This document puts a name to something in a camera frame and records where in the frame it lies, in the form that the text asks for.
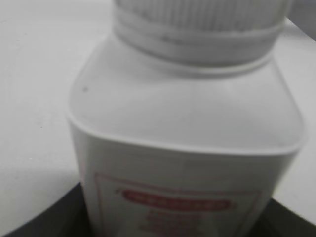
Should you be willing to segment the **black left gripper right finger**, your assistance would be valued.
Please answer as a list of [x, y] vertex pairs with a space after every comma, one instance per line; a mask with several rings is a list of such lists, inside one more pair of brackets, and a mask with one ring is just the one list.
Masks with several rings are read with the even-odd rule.
[[316, 226], [272, 199], [259, 221], [260, 237], [316, 237]]

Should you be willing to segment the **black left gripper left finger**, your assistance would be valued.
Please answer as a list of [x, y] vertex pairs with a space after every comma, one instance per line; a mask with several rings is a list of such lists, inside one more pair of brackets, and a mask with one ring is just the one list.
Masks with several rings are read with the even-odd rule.
[[76, 184], [50, 208], [8, 232], [5, 237], [90, 237], [81, 183]]

